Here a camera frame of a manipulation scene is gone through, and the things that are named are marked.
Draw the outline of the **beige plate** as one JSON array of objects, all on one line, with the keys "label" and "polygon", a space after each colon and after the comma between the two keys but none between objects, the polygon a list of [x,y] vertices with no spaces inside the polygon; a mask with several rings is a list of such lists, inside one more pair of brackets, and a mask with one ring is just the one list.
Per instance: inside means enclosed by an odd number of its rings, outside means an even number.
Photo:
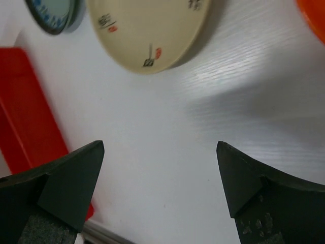
[{"label": "beige plate", "polygon": [[86,1],[93,30],[119,65],[137,74],[164,71],[200,34],[211,1]]}]

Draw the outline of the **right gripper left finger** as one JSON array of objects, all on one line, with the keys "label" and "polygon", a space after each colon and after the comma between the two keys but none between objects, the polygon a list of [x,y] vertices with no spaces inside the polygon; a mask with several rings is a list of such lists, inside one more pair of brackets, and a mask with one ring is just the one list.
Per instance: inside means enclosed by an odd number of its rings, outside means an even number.
[{"label": "right gripper left finger", "polygon": [[101,140],[1,178],[1,243],[74,243],[104,158]]}]

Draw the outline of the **blue patterned grey plate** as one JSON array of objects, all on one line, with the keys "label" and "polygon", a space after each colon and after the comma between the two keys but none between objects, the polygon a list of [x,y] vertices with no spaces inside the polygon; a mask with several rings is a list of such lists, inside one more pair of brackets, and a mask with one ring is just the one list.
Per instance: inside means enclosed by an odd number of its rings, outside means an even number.
[{"label": "blue patterned grey plate", "polygon": [[86,11],[81,0],[25,0],[25,4],[37,25],[53,36],[75,31]]}]

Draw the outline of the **orange plate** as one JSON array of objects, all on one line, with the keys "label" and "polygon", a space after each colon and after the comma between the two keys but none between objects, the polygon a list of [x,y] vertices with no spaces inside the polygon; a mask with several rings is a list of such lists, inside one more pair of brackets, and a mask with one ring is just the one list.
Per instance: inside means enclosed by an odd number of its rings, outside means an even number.
[{"label": "orange plate", "polygon": [[310,29],[324,44],[324,0],[296,0],[296,3]]}]

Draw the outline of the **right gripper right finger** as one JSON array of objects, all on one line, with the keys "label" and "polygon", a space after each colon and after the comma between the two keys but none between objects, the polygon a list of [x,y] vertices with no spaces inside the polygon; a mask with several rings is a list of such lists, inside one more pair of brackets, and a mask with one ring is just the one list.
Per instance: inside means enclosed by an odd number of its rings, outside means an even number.
[{"label": "right gripper right finger", "polygon": [[241,243],[324,243],[324,185],[277,170],[223,141],[216,155]]}]

